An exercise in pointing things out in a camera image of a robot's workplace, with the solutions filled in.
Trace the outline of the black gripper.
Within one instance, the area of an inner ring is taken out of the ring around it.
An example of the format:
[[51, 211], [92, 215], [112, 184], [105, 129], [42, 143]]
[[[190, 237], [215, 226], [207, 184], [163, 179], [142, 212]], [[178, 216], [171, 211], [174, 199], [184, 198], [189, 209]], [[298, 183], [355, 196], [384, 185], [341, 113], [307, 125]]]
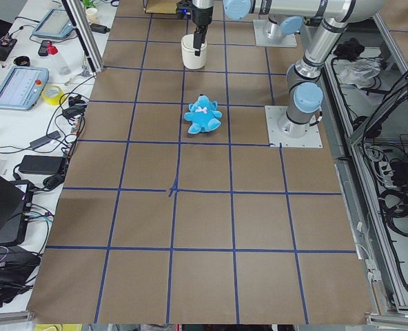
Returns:
[[205, 43], [207, 26], [212, 22], [212, 7], [197, 8], [193, 6], [192, 21], [197, 26], [193, 38], [194, 55], [199, 57], [201, 55], [202, 45]]

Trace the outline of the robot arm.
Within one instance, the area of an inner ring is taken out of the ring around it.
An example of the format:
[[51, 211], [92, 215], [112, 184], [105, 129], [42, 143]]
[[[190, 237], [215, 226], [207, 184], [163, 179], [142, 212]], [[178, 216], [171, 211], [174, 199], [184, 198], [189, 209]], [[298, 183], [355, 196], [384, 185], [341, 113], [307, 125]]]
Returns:
[[332, 48], [349, 23], [372, 17], [384, 1], [224, 1], [225, 14], [240, 20], [248, 14], [283, 14], [322, 19], [302, 59], [287, 71], [290, 102], [277, 121], [278, 129], [290, 138], [301, 138], [323, 100], [316, 80]]
[[265, 24], [264, 33], [268, 39], [278, 40], [287, 35], [294, 34], [299, 31], [303, 24], [303, 18], [300, 16], [285, 17], [269, 16], [268, 22]]

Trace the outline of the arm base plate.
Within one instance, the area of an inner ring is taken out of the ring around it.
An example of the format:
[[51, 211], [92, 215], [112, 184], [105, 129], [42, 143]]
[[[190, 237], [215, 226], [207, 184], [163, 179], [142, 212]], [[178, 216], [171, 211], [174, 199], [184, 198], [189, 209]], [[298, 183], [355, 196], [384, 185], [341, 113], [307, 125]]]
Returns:
[[287, 19], [280, 24], [266, 20], [254, 20], [254, 34], [256, 46], [295, 48], [297, 46], [294, 36], [298, 23]]
[[275, 148], [322, 148], [316, 116], [295, 124], [287, 118], [287, 106], [265, 106], [269, 145]]

